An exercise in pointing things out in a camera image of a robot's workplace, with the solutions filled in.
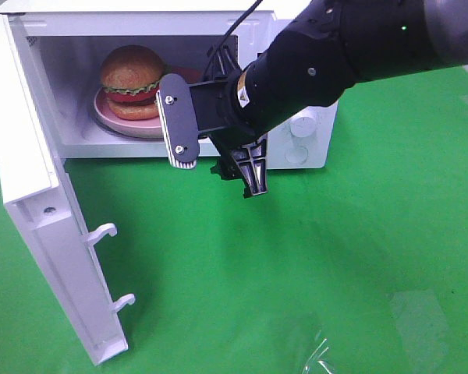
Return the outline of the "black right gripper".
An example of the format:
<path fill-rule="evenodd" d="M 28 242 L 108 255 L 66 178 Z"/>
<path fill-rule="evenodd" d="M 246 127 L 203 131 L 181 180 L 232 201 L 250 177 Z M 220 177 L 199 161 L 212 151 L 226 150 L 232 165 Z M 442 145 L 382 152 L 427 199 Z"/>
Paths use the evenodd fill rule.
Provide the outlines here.
<path fill-rule="evenodd" d="M 219 152 L 211 173 L 222 180 L 242 180 L 245 199 L 265 194 L 268 134 L 256 132 L 241 115 L 236 85 L 241 76 L 237 57 L 228 45 L 211 53 L 206 80 L 189 85 L 198 137 L 208 137 Z"/>

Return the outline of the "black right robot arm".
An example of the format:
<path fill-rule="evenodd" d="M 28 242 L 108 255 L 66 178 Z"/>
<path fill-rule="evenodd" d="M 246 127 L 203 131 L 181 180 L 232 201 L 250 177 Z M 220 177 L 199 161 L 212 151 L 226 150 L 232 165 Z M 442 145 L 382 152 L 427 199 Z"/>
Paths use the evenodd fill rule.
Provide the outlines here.
<path fill-rule="evenodd" d="M 267 134 L 364 82 L 468 64 L 468 1 L 312 1 L 246 68 L 223 43 L 191 89 L 211 172 L 265 193 Z"/>

